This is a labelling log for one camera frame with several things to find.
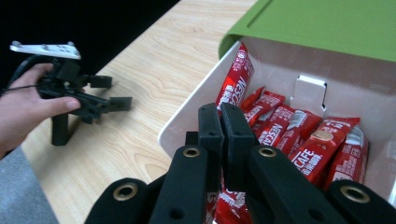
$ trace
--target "gray carpet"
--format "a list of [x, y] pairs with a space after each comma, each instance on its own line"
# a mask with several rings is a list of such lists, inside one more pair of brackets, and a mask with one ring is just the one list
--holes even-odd
[[21, 148], [0, 161], [0, 222], [58, 223]]

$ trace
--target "green lid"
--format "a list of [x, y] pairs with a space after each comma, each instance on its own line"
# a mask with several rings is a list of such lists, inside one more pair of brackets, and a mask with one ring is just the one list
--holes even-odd
[[259, 0], [223, 37], [241, 36], [396, 62], [396, 0]]

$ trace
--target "wooden table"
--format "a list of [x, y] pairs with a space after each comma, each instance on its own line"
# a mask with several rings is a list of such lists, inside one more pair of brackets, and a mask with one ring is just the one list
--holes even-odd
[[254, 0], [183, 0], [109, 63], [104, 98], [133, 96], [129, 112], [80, 123], [65, 147], [50, 143], [50, 120], [23, 143], [24, 153], [61, 223], [82, 223], [113, 181], [147, 183], [166, 173], [171, 158], [157, 143], [161, 127], [214, 67], [221, 38]]

